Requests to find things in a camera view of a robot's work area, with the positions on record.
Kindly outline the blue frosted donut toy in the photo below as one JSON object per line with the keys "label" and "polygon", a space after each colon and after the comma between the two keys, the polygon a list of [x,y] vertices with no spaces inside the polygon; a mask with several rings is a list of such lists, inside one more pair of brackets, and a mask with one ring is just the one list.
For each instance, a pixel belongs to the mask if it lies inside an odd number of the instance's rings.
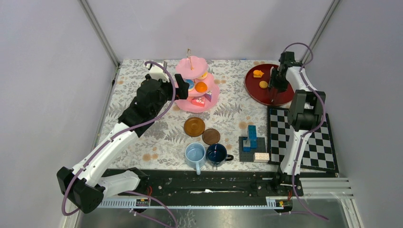
{"label": "blue frosted donut toy", "polygon": [[188,91],[192,91],[195,87],[194,81],[192,79],[186,79],[185,82],[189,84]]}

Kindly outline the pink purple cake slice toy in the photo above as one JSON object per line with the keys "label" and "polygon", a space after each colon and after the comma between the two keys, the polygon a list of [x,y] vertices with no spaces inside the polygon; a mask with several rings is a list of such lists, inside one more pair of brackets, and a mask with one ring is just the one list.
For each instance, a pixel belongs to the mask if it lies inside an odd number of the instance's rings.
{"label": "pink purple cake slice toy", "polygon": [[203,95],[208,102],[212,101],[212,92],[209,91]]}

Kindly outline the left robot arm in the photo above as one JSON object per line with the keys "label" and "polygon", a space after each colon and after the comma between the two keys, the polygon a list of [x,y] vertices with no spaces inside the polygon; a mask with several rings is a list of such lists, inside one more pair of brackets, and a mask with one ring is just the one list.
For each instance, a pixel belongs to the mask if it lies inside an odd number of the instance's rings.
{"label": "left robot arm", "polygon": [[136,91],[136,96],[118,118],[106,137],[87,157],[73,168],[62,167],[57,179],[63,196],[62,213],[70,216],[76,211],[67,212],[66,202],[73,203],[77,210],[89,213],[111,196],[135,190],[141,178],[134,171],[124,171],[113,176],[103,174],[126,149],[129,143],[139,139],[145,131],[167,111],[163,106],[169,101],[188,98],[189,84],[180,74],[170,77],[168,82],[151,78],[149,74]]}

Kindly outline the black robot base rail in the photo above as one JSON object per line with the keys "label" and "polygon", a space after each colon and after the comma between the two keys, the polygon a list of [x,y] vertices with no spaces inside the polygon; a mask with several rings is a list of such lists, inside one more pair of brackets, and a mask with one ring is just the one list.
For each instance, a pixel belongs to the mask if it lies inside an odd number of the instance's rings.
{"label": "black robot base rail", "polygon": [[135,191],[166,206],[258,207],[294,196],[291,184],[280,184],[279,174],[270,171],[130,170],[140,178]]}

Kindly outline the yellow round cake toy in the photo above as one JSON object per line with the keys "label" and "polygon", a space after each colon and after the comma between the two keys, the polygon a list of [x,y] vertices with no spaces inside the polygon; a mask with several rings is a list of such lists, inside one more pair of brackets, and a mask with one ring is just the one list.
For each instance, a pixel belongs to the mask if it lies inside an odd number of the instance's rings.
{"label": "yellow round cake toy", "polygon": [[208,72],[206,71],[203,75],[201,75],[200,77],[198,77],[198,80],[204,80],[206,77],[208,76]]}

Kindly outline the orange tart toy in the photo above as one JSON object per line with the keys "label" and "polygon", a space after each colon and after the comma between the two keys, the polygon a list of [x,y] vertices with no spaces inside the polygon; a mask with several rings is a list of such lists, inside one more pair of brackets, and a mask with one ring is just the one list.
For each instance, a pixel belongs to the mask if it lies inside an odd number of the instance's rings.
{"label": "orange tart toy", "polygon": [[198,93],[204,93],[207,91],[208,86],[204,82],[198,82],[195,84],[194,88]]}

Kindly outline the pink three-tier cake stand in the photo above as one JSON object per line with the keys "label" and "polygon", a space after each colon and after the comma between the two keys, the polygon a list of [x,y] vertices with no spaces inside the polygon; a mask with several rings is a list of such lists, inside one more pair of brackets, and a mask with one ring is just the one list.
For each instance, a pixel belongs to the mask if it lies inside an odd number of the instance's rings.
{"label": "pink three-tier cake stand", "polygon": [[214,76],[208,72],[207,61],[202,57],[193,56],[187,49],[186,58],[179,61],[175,70],[189,84],[188,98],[177,100],[177,106],[186,112],[203,113],[218,102],[219,86]]}

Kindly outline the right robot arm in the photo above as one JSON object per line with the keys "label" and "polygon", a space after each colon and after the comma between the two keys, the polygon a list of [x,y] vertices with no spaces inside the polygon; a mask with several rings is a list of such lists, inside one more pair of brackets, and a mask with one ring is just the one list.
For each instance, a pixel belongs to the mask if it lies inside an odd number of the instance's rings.
{"label": "right robot arm", "polygon": [[280,98],[280,93],[286,92],[289,86],[294,91],[288,110],[291,135],[286,155],[280,164],[280,173],[296,176],[300,173],[303,151],[309,137],[324,122],[326,94],[312,85],[303,64],[295,60],[294,52],[283,51],[279,66],[272,68],[270,73],[271,101]]}

